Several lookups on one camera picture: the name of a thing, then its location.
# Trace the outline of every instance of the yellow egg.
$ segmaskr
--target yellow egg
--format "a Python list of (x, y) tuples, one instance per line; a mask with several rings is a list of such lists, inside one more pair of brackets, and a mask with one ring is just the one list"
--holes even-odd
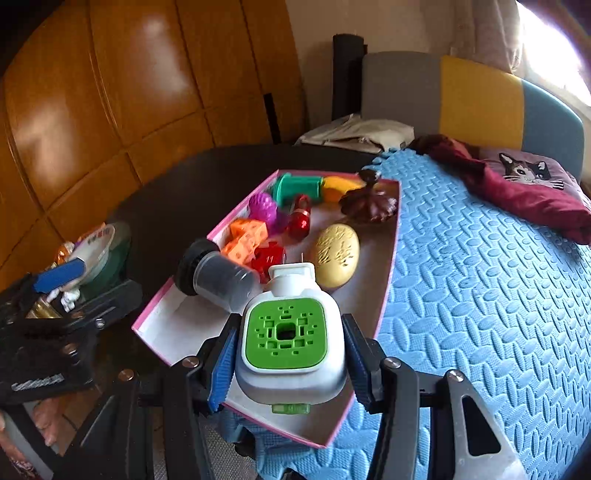
[(312, 263), (316, 283), (323, 288), (337, 288), (347, 283), (359, 260), (359, 238), (349, 225), (335, 223), (320, 233), (314, 244)]

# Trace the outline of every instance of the wooden cabinet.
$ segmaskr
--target wooden cabinet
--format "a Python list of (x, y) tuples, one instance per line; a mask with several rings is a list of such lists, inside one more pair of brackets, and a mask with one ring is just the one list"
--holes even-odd
[(304, 130), (284, 0), (66, 0), (0, 88), (0, 288), (187, 156)]

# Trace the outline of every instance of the cat face print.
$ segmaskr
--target cat face print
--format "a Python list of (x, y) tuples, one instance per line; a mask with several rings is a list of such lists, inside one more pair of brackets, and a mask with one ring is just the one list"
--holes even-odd
[(516, 160), (506, 153), (499, 153), (499, 160), (505, 167), (505, 180), (530, 185), (544, 185), (557, 190), (564, 190), (562, 180), (552, 180), (545, 161), (529, 163)]

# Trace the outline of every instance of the black table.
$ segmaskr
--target black table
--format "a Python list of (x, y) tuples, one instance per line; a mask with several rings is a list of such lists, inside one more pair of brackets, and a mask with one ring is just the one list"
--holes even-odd
[[(142, 285), (142, 308), (174, 274), (184, 250), (206, 236), (275, 170), (356, 172), (373, 158), (329, 147), (252, 145), (216, 148), (174, 166), (123, 201), (108, 219), (122, 220), (131, 228), (126, 274)], [(131, 331), (140, 312), (102, 333), (99, 377), (105, 381), (122, 368), (142, 373), (160, 364)]]

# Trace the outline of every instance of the curtain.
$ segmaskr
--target curtain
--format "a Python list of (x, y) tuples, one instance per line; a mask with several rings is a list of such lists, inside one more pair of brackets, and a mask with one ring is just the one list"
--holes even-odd
[(522, 41), (515, 0), (453, 0), (455, 34), (450, 54), (508, 73), (521, 63)]

